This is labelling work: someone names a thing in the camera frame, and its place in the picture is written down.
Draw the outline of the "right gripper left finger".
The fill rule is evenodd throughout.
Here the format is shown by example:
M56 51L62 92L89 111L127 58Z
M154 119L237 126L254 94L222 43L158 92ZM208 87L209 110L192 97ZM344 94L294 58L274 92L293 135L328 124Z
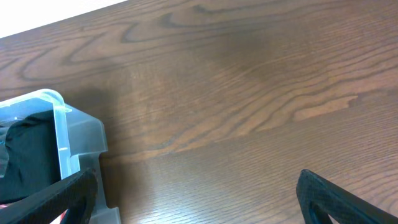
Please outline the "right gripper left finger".
M85 169L1 209L1 223L89 223L98 194L93 169Z

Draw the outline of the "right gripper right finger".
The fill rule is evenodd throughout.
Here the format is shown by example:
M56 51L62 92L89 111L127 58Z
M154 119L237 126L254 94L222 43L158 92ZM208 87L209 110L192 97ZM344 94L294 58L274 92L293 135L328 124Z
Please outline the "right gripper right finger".
M308 169L300 172L296 194L306 224L331 224L333 220L338 223L397 223L397 217Z

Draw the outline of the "black garment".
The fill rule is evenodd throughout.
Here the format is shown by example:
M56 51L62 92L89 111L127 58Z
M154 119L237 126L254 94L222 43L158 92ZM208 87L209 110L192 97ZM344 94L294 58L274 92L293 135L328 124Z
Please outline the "black garment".
M9 162L1 178L2 204L22 200L61 180L52 110L12 124L4 146Z

